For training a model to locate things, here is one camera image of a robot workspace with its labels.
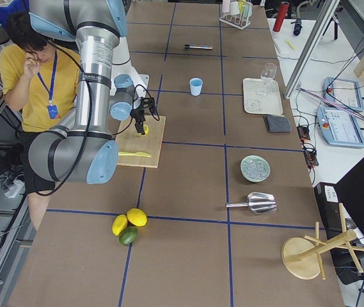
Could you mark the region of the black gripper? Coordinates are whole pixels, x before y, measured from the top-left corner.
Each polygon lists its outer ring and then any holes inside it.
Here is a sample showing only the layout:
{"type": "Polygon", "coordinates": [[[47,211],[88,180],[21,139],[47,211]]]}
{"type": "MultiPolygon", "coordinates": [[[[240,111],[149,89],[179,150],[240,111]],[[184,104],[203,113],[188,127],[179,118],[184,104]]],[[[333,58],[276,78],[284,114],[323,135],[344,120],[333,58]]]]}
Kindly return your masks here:
{"type": "Polygon", "coordinates": [[[150,114],[155,115],[155,100],[153,97],[140,97],[138,98],[132,107],[131,118],[135,119],[135,129],[138,134],[146,134],[145,110],[148,109],[150,114]]]}

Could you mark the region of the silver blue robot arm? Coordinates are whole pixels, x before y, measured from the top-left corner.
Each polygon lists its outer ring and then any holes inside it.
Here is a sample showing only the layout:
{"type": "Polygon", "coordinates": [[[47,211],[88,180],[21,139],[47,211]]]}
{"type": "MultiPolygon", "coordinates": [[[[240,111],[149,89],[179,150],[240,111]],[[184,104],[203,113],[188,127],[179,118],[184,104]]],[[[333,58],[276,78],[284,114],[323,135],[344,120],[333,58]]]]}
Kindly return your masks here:
{"type": "Polygon", "coordinates": [[[132,118],[144,132],[145,113],[157,115],[147,77],[131,64],[122,1],[13,1],[0,6],[0,23],[27,10],[33,29],[80,52],[76,106],[57,125],[37,136],[29,148],[34,172],[46,180],[103,184],[115,172],[118,144],[107,122],[132,118]]]}

